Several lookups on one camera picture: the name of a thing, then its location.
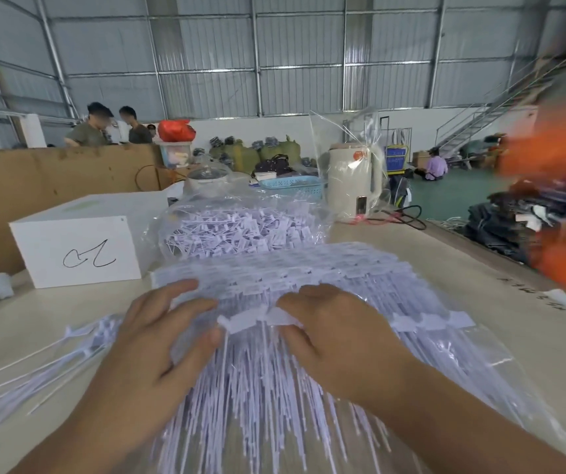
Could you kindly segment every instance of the green floor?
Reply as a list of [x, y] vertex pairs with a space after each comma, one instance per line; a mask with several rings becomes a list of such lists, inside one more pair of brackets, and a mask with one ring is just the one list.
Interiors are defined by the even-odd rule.
[[487, 200], [487, 195], [508, 185], [489, 169], [451, 169], [444, 179], [426, 182], [419, 176], [411, 180], [413, 204], [420, 205], [423, 219], [468, 219], [468, 208]]

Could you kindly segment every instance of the handwriting on table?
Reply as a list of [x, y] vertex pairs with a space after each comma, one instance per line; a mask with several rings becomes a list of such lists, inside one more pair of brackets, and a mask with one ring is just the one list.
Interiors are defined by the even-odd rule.
[[528, 293], [528, 294], [538, 294], [538, 296], [536, 296], [537, 299], [539, 300], [547, 300], [547, 305], [551, 306], [554, 309], [557, 309], [559, 311], [566, 311], [566, 307], [557, 302], [554, 301], [553, 299], [551, 299], [550, 297], [548, 297], [546, 294], [544, 294], [542, 291], [537, 291], [532, 287], [528, 287], [527, 285], [516, 281], [515, 279], [511, 279], [511, 278], [507, 278], [507, 277], [500, 277], [498, 278], [499, 281], [503, 281], [505, 284], [511, 286], [511, 287], [515, 287], [516, 289], [518, 289], [518, 291], [523, 291], [524, 293]]
[[94, 259], [92, 259], [92, 265], [95, 268], [103, 268], [105, 266], [109, 266], [112, 263], [115, 263], [116, 258], [114, 258], [112, 261], [109, 261], [107, 263], [102, 262], [102, 261], [98, 261], [98, 256], [101, 254], [101, 251], [103, 251], [103, 248], [105, 247], [105, 244], [107, 244], [107, 241], [108, 241], [108, 239], [105, 239], [105, 241], [103, 241], [102, 243], [99, 243], [98, 246], [95, 246], [90, 250], [83, 251], [82, 253], [79, 253], [78, 250], [68, 251], [68, 253], [64, 256], [64, 260], [63, 260], [64, 266], [66, 268], [76, 268], [77, 266], [81, 266], [84, 262], [88, 261], [91, 257], [91, 256], [86, 256], [86, 254], [89, 254], [89, 253], [92, 253], [92, 252], [94, 252]]

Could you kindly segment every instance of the wooden partition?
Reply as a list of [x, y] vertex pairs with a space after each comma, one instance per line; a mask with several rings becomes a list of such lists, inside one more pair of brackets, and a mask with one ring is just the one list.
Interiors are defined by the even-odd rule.
[[0, 150], [0, 272], [24, 268], [9, 223], [100, 193], [157, 191], [156, 145]]

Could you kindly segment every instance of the blue plastic basket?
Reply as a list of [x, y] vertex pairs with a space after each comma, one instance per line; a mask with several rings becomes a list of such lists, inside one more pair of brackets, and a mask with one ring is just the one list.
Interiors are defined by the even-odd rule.
[[398, 174], [404, 173], [404, 164], [408, 148], [405, 146], [387, 146], [386, 147], [386, 173]]
[[277, 190], [279, 195], [304, 193], [322, 198], [323, 183], [318, 176], [290, 176], [285, 178], [263, 179], [259, 185], [266, 190]]

